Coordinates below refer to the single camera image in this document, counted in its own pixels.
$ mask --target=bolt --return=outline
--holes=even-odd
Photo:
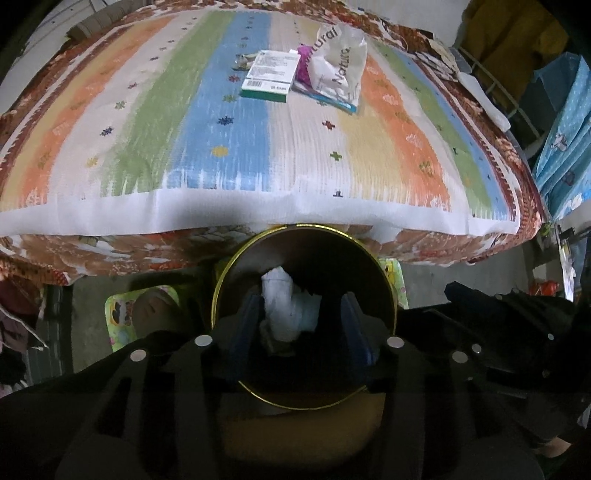
[[[456,350],[452,353],[452,360],[457,364],[465,364],[468,361],[468,356],[464,352]]]
[[[211,345],[212,342],[213,338],[211,338],[209,335],[199,335],[195,339],[195,345],[197,346],[208,346]]]
[[[386,343],[392,348],[402,348],[404,346],[404,340],[400,337],[390,337],[386,340]]]
[[[139,349],[131,352],[129,358],[132,362],[141,362],[147,355],[146,350]]]

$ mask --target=striped bedspread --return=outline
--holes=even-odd
[[[213,5],[93,41],[2,148],[0,236],[12,240],[0,252],[32,234],[317,222],[362,226],[386,254],[409,231],[487,239],[468,260],[525,223],[535,233],[537,192],[508,140],[387,22],[374,19],[381,38],[367,37],[356,115],[295,92],[287,104],[242,98],[236,55],[313,44],[317,20]]]

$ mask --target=crumpled tissue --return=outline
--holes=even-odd
[[[275,340],[293,342],[301,332],[316,330],[320,295],[311,295],[294,285],[283,267],[270,270],[261,280],[265,315]]]

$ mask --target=colorful striped pattern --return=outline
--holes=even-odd
[[[76,75],[18,153],[0,211],[156,190],[297,192],[509,219],[485,153],[414,60],[371,41],[357,115],[239,96],[239,53],[318,23],[204,9],[140,21]]]

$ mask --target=orange object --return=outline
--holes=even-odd
[[[553,297],[559,288],[560,285],[554,280],[534,282],[530,287],[530,295],[544,295],[546,297]]]

